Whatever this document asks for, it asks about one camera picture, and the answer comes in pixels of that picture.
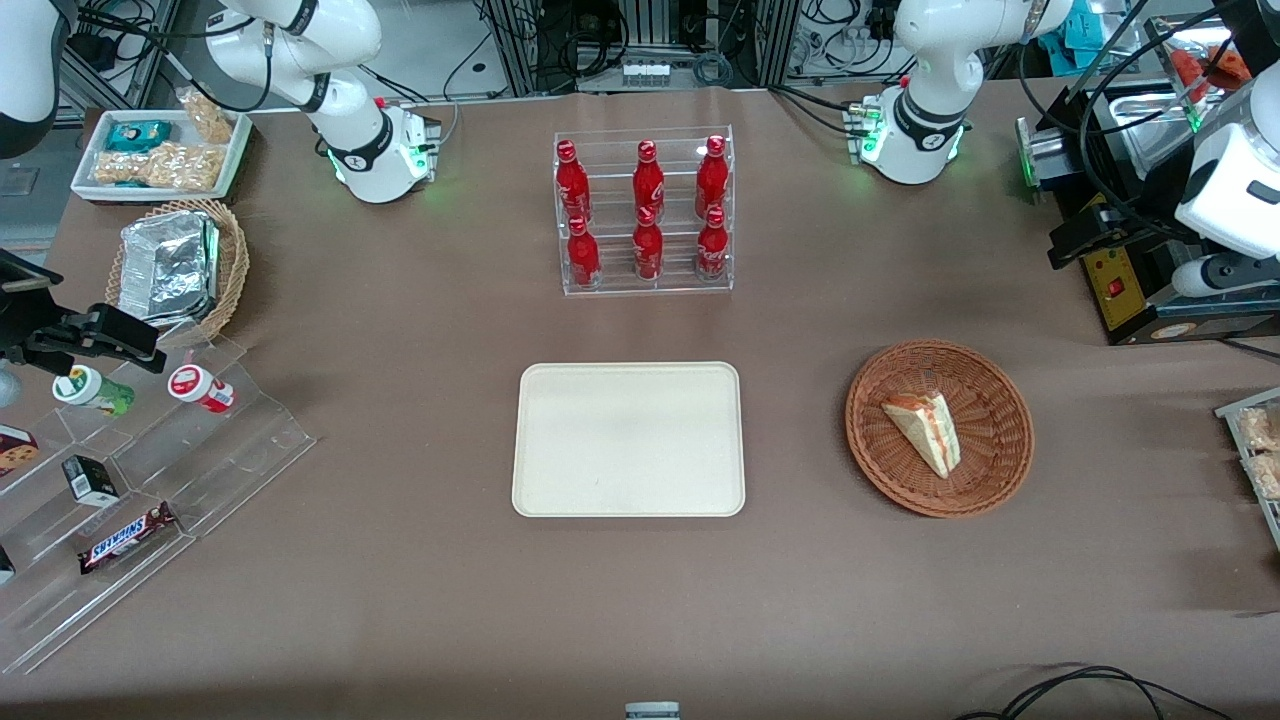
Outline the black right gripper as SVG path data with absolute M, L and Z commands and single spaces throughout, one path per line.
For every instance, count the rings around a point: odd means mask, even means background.
M 92 328 L 92 338 L 88 331 Z M 168 360 L 156 348 L 157 329 L 110 304 L 76 313 L 55 304 L 49 290 L 1 292 L 1 356 L 65 375 L 74 357 L 113 357 L 160 374 Z M 100 343 L 109 345 L 100 348 Z

